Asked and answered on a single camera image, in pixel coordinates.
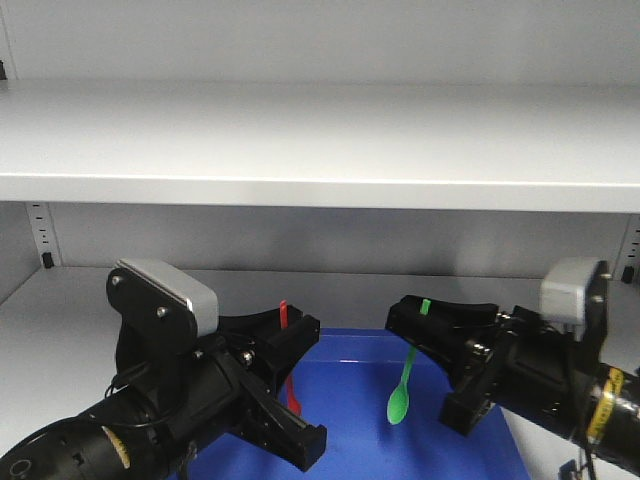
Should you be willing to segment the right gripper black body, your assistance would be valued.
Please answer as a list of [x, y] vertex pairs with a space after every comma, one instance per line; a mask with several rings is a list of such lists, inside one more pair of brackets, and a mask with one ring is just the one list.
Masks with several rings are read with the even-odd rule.
[[469, 342], [472, 354], [492, 353], [500, 360], [500, 378], [490, 391], [499, 405], [538, 425], [586, 425], [598, 402], [600, 350], [607, 335], [608, 272], [601, 323], [578, 341], [574, 333], [545, 321], [538, 310], [515, 307], [496, 316], [499, 330], [492, 349]]

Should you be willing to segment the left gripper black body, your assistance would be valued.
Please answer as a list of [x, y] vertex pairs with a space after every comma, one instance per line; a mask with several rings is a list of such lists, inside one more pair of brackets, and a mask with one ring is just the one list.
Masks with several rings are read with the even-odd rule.
[[177, 301], [116, 267], [106, 286], [121, 316], [112, 380], [106, 400], [112, 431], [149, 432], [175, 443], [211, 430], [240, 397], [235, 367], [219, 333], [197, 336], [194, 316]]

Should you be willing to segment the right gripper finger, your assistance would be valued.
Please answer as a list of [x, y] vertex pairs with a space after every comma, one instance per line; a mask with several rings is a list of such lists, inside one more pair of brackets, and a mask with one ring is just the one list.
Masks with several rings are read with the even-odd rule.
[[443, 401], [438, 420], [468, 436], [492, 408], [490, 391], [500, 369], [495, 355], [470, 354], [444, 369], [452, 389]]
[[500, 378], [500, 360], [480, 360], [468, 342], [492, 349], [499, 330], [499, 306], [492, 303], [462, 304], [432, 299], [428, 312], [420, 312], [423, 297], [406, 295], [388, 312], [385, 329], [404, 339], [433, 360], [451, 380], [478, 373]]

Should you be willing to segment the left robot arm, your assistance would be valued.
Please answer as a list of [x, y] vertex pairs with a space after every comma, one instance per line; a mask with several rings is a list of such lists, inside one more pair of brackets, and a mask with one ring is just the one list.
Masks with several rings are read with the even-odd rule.
[[223, 316], [210, 287], [161, 260], [119, 260], [106, 293], [121, 327], [104, 398], [18, 442], [3, 478], [184, 479], [224, 434], [301, 471], [321, 458], [326, 428], [279, 400], [319, 340], [316, 318], [293, 306]]

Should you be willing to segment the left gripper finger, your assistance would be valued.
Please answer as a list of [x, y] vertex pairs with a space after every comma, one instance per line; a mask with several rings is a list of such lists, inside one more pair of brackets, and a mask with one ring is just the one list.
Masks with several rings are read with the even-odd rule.
[[284, 405], [278, 386], [242, 367], [235, 367], [234, 374], [242, 404], [234, 434], [307, 472], [325, 453], [327, 429], [307, 423]]
[[292, 362], [284, 356], [285, 333], [279, 323], [279, 309], [246, 316], [222, 316], [219, 333], [223, 336], [231, 354], [240, 365], [261, 380], [284, 380], [289, 369], [306, 355], [319, 341], [320, 322], [311, 315], [304, 314], [295, 306], [296, 333], [292, 347], [295, 353]]

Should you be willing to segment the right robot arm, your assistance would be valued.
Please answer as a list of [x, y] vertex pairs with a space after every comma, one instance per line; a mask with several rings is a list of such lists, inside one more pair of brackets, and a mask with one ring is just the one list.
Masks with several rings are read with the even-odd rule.
[[385, 328], [446, 373], [439, 420], [457, 433], [499, 405], [638, 474], [639, 378], [600, 360], [609, 278], [604, 260], [565, 258], [544, 277], [538, 311], [407, 295]]

